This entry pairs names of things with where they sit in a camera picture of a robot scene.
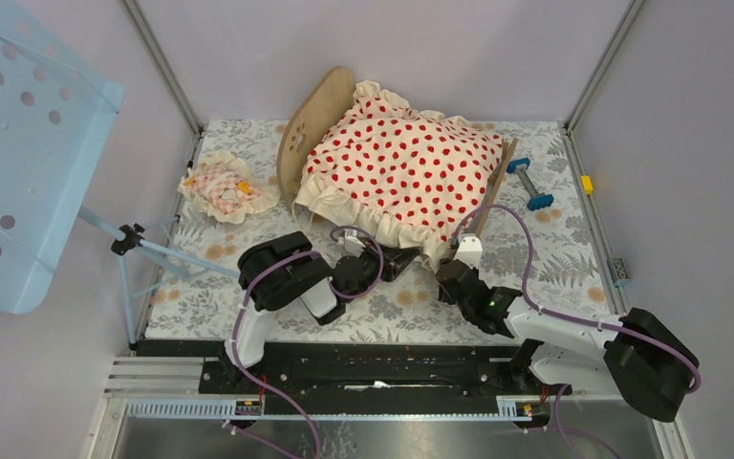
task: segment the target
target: floral tablecloth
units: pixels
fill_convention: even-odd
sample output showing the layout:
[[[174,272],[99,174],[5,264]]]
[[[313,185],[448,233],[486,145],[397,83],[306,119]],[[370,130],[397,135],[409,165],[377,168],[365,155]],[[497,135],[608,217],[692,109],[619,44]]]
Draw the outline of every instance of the floral tablecloth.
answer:
[[[216,120],[205,133],[201,154],[228,149],[243,158],[269,186],[277,187],[276,156],[284,121]],[[529,157],[531,179],[555,196],[552,207],[530,212],[528,194],[515,177],[501,186],[496,202],[519,211],[533,233],[536,257],[529,282],[533,297],[545,306],[587,313],[609,308],[593,253],[589,225],[584,219],[569,160],[555,122],[483,122],[475,127],[515,137],[514,159]],[[306,216],[299,216],[304,222]],[[330,262],[342,252],[329,239],[333,224],[314,220],[306,234]],[[299,230],[282,203],[247,216],[240,225],[221,224],[185,203],[174,234],[178,250],[236,270],[246,248]],[[481,278],[488,285],[519,288],[527,256],[527,241],[509,216],[492,214],[483,231]],[[149,339],[225,339],[243,292],[234,279],[206,273],[188,281],[162,286],[153,299],[145,335]],[[482,333],[465,322],[456,306],[437,301],[434,275],[413,264],[393,283],[381,283],[366,297],[348,305],[347,314],[319,326],[311,314],[292,304],[283,309],[271,329],[272,341],[397,342],[418,344],[505,344],[508,339]]]

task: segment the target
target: white wall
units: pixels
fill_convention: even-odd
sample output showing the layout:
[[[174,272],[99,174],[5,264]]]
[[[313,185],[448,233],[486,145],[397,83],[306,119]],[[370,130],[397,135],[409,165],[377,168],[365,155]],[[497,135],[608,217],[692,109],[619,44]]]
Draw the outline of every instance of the white wall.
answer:
[[[203,120],[289,118],[335,65],[413,106],[563,120],[629,0],[140,0]]]
[[[734,1],[647,2],[576,135],[632,305],[702,361],[696,457],[734,457]]]
[[[19,3],[125,88],[86,204],[117,223],[165,216],[191,134],[119,2]],[[109,244],[78,222],[46,300],[24,316],[0,314],[0,459],[79,454],[113,356],[127,352]],[[150,267],[133,263],[131,275],[144,284]]]

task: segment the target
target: wooden footboard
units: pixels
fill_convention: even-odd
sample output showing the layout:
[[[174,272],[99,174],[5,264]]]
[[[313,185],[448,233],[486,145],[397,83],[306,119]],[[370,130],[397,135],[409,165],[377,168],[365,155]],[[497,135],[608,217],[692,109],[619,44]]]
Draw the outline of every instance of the wooden footboard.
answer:
[[[286,206],[291,208],[299,191],[302,180],[302,169],[308,160],[311,150],[319,144],[331,126],[353,106],[353,92],[356,82],[353,72],[346,67],[334,67],[313,88],[302,105],[296,110],[286,126],[280,149],[277,153],[277,181]],[[505,181],[507,169],[516,139],[503,145],[502,161],[497,170],[488,179],[484,204],[494,202],[499,187]],[[474,220],[470,231],[480,235],[486,224],[488,211]]]

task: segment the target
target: strawberry print fabric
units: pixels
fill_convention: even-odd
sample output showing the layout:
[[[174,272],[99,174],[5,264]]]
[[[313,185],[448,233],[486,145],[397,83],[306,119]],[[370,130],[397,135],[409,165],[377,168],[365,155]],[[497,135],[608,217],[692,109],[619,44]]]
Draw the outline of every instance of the strawberry print fabric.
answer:
[[[311,152],[296,203],[382,244],[423,247],[429,265],[484,198],[503,139],[462,117],[418,111],[365,81],[353,107]]]

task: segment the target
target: blue dumbbell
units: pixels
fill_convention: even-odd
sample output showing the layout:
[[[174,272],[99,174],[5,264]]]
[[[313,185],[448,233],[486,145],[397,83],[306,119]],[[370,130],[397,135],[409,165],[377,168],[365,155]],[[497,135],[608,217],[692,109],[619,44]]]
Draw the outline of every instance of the blue dumbbell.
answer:
[[[552,206],[553,197],[551,194],[540,193],[533,182],[528,177],[528,167],[530,167],[530,159],[522,158],[521,160],[511,161],[507,165],[508,174],[516,174],[519,176],[519,180],[522,181],[522,185],[530,195],[528,201],[528,210],[538,210],[540,208],[548,208]]]

